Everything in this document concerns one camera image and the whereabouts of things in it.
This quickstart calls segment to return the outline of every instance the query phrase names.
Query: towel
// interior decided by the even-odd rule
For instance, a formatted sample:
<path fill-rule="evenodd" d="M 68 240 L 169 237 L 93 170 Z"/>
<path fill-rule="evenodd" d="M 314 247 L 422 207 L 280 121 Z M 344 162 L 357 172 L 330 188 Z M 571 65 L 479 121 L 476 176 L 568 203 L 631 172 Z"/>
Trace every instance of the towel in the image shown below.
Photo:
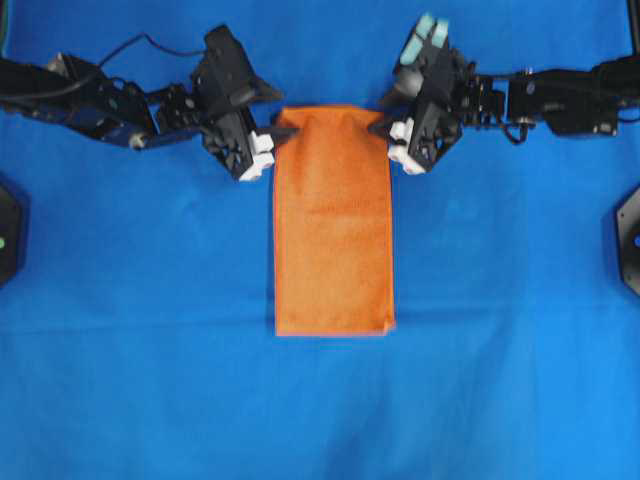
<path fill-rule="evenodd" d="M 274 178 L 278 336 L 384 335 L 395 326 L 391 179 L 380 114 L 287 108 L 300 129 Z"/>

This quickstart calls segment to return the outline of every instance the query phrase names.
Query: black mount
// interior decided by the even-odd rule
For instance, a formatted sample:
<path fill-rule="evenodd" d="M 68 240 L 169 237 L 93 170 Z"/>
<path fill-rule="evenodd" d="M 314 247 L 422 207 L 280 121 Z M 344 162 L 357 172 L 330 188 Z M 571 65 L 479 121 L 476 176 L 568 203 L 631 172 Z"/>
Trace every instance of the black mount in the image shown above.
<path fill-rule="evenodd" d="M 265 153 L 252 150 L 249 135 L 257 129 L 249 106 L 283 95 L 255 74 L 226 26 L 212 30 L 205 42 L 204 57 L 191 75 L 191 91 L 170 85 L 146 93 L 133 82 L 108 78 L 96 65 L 72 55 L 58 54 L 46 68 L 0 58 L 0 107 L 136 150 L 202 134 L 207 151 L 234 179 L 245 179 L 255 155 Z M 69 88 L 91 75 L 91 81 L 70 93 L 33 98 L 34 93 Z M 158 107 L 155 118 L 152 105 Z M 272 135 L 277 143 L 295 131 L 268 127 L 256 133 Z"/>
<path fill-rule="evenodd" d="M 17 197 L 0 185 L 0 287 L 20 268 L 24 215 Z"/>

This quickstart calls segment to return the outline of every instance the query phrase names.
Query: blue background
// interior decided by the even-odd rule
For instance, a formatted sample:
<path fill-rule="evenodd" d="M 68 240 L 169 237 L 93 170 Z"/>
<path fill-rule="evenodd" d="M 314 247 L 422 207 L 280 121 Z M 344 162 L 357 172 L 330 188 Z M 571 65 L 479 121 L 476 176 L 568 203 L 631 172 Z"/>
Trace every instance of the blue background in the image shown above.
<path fill-rule="evenodd" d="M 7 55 L 96 61 L 140 31 L 200 48 L 227 22 L 287 93 L 265 123 L 374 107 L 424 11 L 484 72 L 631 51 L 622 0 L 30 0 Z M 106 71 L 153 89 L 196 63 L 140 44 Z M 136 154 L 0 116 L 0 172 L 31 195 L 0 292 L 0 477 L 639 478 L 640 299 L 612 216 L 639 140 L 470 130 L 429 176 L 394 166 L 397 330 L 279 339 L 271 173 L 238 185 L 199 141 Z"/>

